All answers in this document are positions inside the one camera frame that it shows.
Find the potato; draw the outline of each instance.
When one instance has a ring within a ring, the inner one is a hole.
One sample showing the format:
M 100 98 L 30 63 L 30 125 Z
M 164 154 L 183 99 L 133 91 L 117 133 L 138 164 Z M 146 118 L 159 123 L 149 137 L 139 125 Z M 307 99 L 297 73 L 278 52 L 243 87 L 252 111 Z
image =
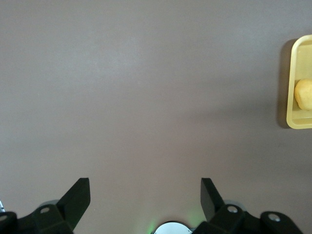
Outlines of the potato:
M 297 83 L 294 98 L 302 110 L 312 110 L 312 79 L 301 79 Z

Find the black mechanical part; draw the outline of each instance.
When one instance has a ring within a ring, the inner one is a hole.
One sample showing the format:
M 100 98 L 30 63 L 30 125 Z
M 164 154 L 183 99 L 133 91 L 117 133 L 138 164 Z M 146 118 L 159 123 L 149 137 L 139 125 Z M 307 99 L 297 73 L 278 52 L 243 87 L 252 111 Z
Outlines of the black mechanical part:
M 80 178 L 56 205 L 43 205 L 23 218 L 0 213 L 0 234 L 73 234 L 90 204 L 90 183 Z
M 303 234 L 286 215 L 264 212 L 258 219 L 232 204 L 225 204 L 209 178 L 202 178 L 201 206 L 207 222 L 193 234 Z

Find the white circular object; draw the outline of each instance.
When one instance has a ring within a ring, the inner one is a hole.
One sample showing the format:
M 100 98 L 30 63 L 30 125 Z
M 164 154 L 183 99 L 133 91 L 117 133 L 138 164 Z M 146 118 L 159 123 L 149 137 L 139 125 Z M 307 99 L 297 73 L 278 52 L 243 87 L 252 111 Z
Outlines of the white circular object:
M 191 234 L 193 233 L 188 227 L 177 222 L 168 222 L 160 225 L 154 234 Z

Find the gray table surface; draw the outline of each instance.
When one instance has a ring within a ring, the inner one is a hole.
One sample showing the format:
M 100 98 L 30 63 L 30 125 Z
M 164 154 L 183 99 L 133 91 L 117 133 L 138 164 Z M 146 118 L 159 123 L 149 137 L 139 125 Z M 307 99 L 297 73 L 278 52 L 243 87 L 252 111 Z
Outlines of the gray table surface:
M 197 226 L 200 179 L 312 233 L 312 130 L 285 127 L 310 0 L 0 1 L 0 200 L 89 177 L 77 234 Z

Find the yellow plastic container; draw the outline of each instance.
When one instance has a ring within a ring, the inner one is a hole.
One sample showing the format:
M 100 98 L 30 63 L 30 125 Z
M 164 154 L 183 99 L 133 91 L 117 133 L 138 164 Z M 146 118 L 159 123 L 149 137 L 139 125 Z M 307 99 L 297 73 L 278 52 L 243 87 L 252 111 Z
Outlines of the yellow plastic container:
M 292 46 L 286 120 L 294 129 L 312 128 L 312 111 L 301 110 L 293 94 L 301 79 L 312 79 L 312 35 L 299 38 Z

